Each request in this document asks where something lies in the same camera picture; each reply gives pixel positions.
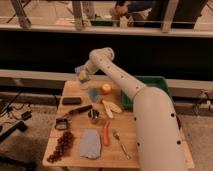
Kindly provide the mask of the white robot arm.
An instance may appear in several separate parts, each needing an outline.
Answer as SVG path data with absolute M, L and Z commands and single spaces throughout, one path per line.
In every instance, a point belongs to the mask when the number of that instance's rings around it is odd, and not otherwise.
M 81 82 L 98 70 L 110 77 L 133 102 L 136 143 L 142 171 L 188 171 L 176 112 L 170 96 L 148 86 L 113 63 L 110 47 L 94 49 L 75 68 Z

